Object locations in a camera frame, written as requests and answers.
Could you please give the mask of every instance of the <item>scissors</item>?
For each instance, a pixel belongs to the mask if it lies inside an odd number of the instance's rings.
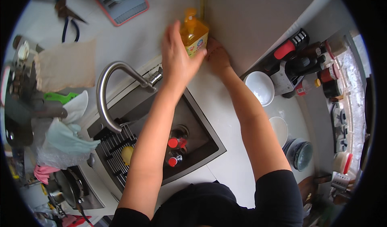
[[[62,43],[65,42],[67,26],[69,24],[69,17],[72,17],[70,22],[74,26],[75,30],[77,31],[77,35],[75,37],[75,42],[77,42],[79,40],[79,27],[77,23],[74,21],[74,19],[78,19],[79,21],[82,21],[85,24],[87,24],[86,21],[81,19],[78,15],[76,15],[73,11],[71,11],[66,7],[66,0],[56,0],[55,10],[58,12],[58,17],[65,19],[65,26],[63,28],[63,33],[62,33]]]

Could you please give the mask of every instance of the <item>stainless steel faucet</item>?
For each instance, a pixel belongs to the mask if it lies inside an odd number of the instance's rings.
[[[159,67],[158,71],[153,73],[149,79],[143,78],[130,65],[122,61],[112,62],[105,67],[99,76],[97,84],[97,108],[99,116],[101,117],[102,121],[104,121],[106,127],[115,133],[120,133],[122,128],[118,123],[114,122],[114,120],[109,115],[108,106],[106,103],[106,85],[108,84],[110,75],[118,69],[121,69],[128,75],[132,76],[140,83],[141,87],[149,93],[157,91],[155,84],[162,78],[161,67]]]

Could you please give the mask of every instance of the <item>pink cloth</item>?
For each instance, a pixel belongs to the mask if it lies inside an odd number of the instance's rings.
[[[50,173],[60,171],[60,169],[52,166],[35,166],[34,175],[42,183],[48,185],[48,179],[50,178]]]

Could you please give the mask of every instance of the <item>white countertop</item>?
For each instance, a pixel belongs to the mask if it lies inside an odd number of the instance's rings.
[[[79,41],[97,38],[96,80],[101,70],[115,60],[126,61],[137,70],[141,70],[144,64],[160,54],[159,41],[165,26],[174,18],[182,18],[184,8],[196,5],[196,0],[148,1],[150,3],[148,11],[120,27],[114,27],[94,0],[67,0],[69,8],[89,23],[89,25],[84,25],[78,22],[80,27]],[[61,42],[63,20],[57,18],[54,2],[32,0],[19,21],[11,40],[15,35],[22,34],[44,48],[50,48]],[[71,28],[71,26],[68,27],[68,41],[74,36],[74,31]],[[14,50],[8,47],[6,58],[12,58],[13,54]],[[114,88],[125,77],[126,75],[115,72],[112,76],[113,79],[109,81],[108,90]],[[188,89],[227,152],[190,174],[162,186],[156,207],[190,183],[218,180],[232,190],[239,205],[253,208],[254,176],[243,146],[239,121],[226,88],[218,78],[210,73],[208,66],[204,63],[189,84]],[[91,96],[88,112],[91,113],[95,108],[95,87],[88,89],[88,91]],[[265,107],[265,111],[269,118],[280,116],[286,121],[290,138],[302,137],[309,140],[305,120],[295,98],[274,97],[273,102]],[[110,191],[120,198],[121,192],[114,185],[99,159],[96,160],[94,166]],[[82,164],[80,168],[93,191],[105,206],[103,209],[85,210],[85,214],[92,216],[114,214],[117,202],[110,195],[110,192],[86,163]],[[313,162],[303,172],[293,171],[297,182],[312,175],[312,172]],[[66,207],[65,209],[70,214],[79,214],[77,210]]]

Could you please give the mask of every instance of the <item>dish rack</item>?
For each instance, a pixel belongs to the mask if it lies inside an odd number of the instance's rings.
[[[121,152],[126,146],[135,147],[137,137],[130,131],[129,124],[131,122],[122,123],[122,131],[119,134],[113,133],[108,129],[103,129],[94,139],[100,139],[101,143],[96,148],[96,152],[102,161],[105,169],[114,182],[118,182],[121,191],[125,187],[126,175],[129,166],[125,165]]]

